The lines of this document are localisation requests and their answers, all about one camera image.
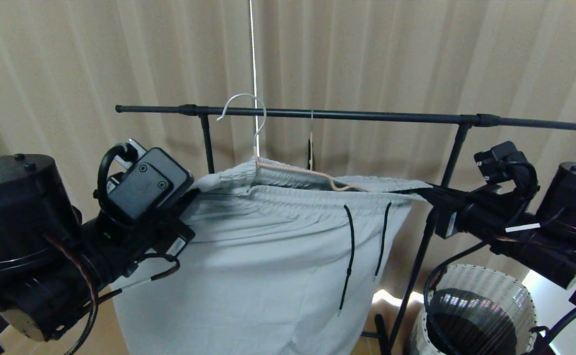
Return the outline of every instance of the drawstring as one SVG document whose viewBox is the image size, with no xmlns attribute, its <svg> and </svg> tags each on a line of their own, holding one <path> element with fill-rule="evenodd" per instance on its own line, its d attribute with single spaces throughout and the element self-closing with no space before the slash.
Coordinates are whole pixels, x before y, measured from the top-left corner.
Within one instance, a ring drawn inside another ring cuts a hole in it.
<svg viewBox="0 0 576 355">
<path fill-rule="evenodd" d="M 347 211 L 347 218 L 349 218 L 349 228 L 351 228 L 351 256 L 349 257 L 349 266 L 347 267 L 347 277 L 344 279 L 344 286 L 342 287 L 342 297 L 340 299 L 340 307 L 338 308 L 338 314 L 342 310 L 342 304 L 344 303 L 344 294 L 347 292 L 347 285 L 349 284 L 349 276 L 351 276 L 351 265 L 353 265 L 353 254 L 356 251 L 356 236 L 353 230 L 353 218 L 351 218 L 351 211 L 349 207 L 344 205 L 344 210 Z"/>
<path fill-rule="evenodd" d="M 386 224 L 389 221 L 389 210 L 391 209 L 392 202 L 386 205 L 386 211 L 384 212 L 384 227 L 382 228 L 382 244 L 380 245 L 380 258 L 377 260 L 377 268 L 375 269 L 375 276 L 373 280 L 377 277 L 377 273 L 380 272 L 380 265 L 382 265 L 382 257 L 384 256 L 384 238 L 386 236 Z"/>
</svg>

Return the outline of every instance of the black metal clothing rack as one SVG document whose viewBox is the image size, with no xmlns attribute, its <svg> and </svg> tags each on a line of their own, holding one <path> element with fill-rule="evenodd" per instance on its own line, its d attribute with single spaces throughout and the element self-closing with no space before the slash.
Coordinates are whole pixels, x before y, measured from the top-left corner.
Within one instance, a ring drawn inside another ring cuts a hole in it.
<svg viewBox="0 0 576 355">
<path fill-rule="evenodd" d="M 220 115 L 224 107 L 207 107 L 196 105 L 181 106 L 121 106 L 117 105 L 117 112 L 152 112 L 152 113 L 177 113 L 200 118 L 203 129 L 204 149 L 207 159 L 207 168 L 209 173 L 215 173 L 213 164 L 213 150 L 211 148 L 211 133 L 209 132 L 209 115 Z M 227 108 L 227 115 L 246 115 L 255 116 L 263 115 L 261 108 Z M 499 117 L 491 114 L 475 115 L 448 115 L 448 114 L 413 114 L 413 113 L 390 113 L 390 112 L 357 112 L 357 111 L 334 111 L 334 110 L 293 110 L 268 108 L 266 109 L 267 117 L 294 117 L 294 118 L 315 118 L 315 119 L 348 119 L 353 121 L 387 121 L 387 122 L 415 122 L 415 123 L 442 123 L 458 124 L 454 144 L 450 151 L 445 171 L 441 177 L 441 186 L 448 187 L 452 179 L 454 167 L 459 159 L 461 148 L 472 127 L 495 127 L 495 126 L 513 126 L 513 127 L 531 127 L 531 128 L 551 128 L 556 130 L 576 131 L 576 123 L 561 121 L 543 121 L 537 119 L 518 119 Z M 417 251 L 417 256 L 412 264 L 410 279 L 407 289 L 404 293 L 398 316 L 391 330 L 387 333 L 382 315 L 375 315 L 376 332 L 362 332 L 364 337 L 378 339 L 381 355 L 390 355 L 395 339 L 400 331 L 401 323 L 406 312 L 408 301 L 417 278 L 420 273 L 421 264 L 426 256 L 430 238 L 434 234 L 435 225 L 431 221 L 434 218 L 428 218 L 424 230 L 423 238 Z"/>
</svg>

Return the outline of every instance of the hanger hook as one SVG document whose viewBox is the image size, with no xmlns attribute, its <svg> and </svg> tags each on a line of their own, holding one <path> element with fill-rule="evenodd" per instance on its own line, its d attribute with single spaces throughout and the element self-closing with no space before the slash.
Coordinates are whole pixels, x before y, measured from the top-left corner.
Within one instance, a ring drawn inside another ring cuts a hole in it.
<svg viewBox="0 0 576 355">
<path fill-rule="evenodd" d="M 254 155 L 256 157 L 258 157 L 259 153 L 257 152 L 257 149 L 256 149 L 257 148 L 257 137 L 258 137 L 259 133 L 261 133 L 261 130 L 263 130 L 264 125 L 266 124 L 266 118 L 268 117 L 268 115 L 266 113 L 266 104 L 264 104 L 264 102 L 261 99 L 259 99 L 259 97 L 256 97 L 255 95 L 247 94 L 247 93 L 237 94 L 237 95 L 231 96 L 231 98 L 227 101 L 227 103 L 224 104 L 224 109 L 222 110 L 222 115 L 220 115 L 220 117 L 218 117 L 217 121 L 222 120 L 224 118 L 224 115 L 227 114 L 227 109 L 229 108 L 229 104 L 231 103 L 231 101 L 233 101 L 233 99 L 236 99 L 240 96 L 248 96 L 248 97 L 254 98 L 258 103 L 261 104 L 262 110 L 264 111 L 264 120 L 259 125 L 259 129 L 252 136 L 252 151 L 253 151 Z"/>
</svg>

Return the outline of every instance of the curtain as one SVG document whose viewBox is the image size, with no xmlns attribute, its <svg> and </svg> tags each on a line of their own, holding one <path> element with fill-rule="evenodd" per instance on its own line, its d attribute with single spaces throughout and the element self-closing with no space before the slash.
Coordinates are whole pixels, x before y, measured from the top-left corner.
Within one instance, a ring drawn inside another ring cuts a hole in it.
<svg viewBox="0 0 576 355">
<path fill-rule="evenodd" d="M 576 2 L 253 0 L 258 92 L 268 107 L 488 113 L 576 121 Z M 439 182 L 456 127 L 443 124 L 313 123 L 317 170 Z M 305 168 L 310 122 L 274 118 L 265 155 Z M 473 154 L 513 141 L 536 166 L 542 191 L 558 164 L 576 160 L 576 132 L 472 128 L 451 186 L 484 184 Z M 401 297 L 421 240 L 427 204 L 396 237 L 384 288 Z M 478 240 L 434 237 L 423 276 Z M 526 268 L 488 248 L 463 262 L 520 279 Z"/>
<path fill-rule="evenodd" d="M 103 153 L 128 138 L 205 175 L 199 119 L 114 107 L 252 91 L 249 27 L 246 0 L 0 1 L 0 155 L 54 157 L 85 218 Z M 211 122 L 217 170 L 250 157 L 252 133 L 252 118 Z"/>
</svg>

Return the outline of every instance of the bolt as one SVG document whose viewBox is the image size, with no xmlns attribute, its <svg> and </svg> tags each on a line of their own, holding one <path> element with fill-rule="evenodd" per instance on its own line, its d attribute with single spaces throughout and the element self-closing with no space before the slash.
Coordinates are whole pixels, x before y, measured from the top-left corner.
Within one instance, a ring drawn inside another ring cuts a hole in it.
<svg viewBox="0 0 576 355">
<path fill-rule="evenodd" d="M 34 164 L 34 163 L 26 163 L 26 164 L 23 165 L 23 168 L 25 168 L 25 171 L 29 171 L 29 172 L 31 173 L 32 171 L 35 171 L 35 170 L 36 170 L 36 164 Z"/>
</svg>

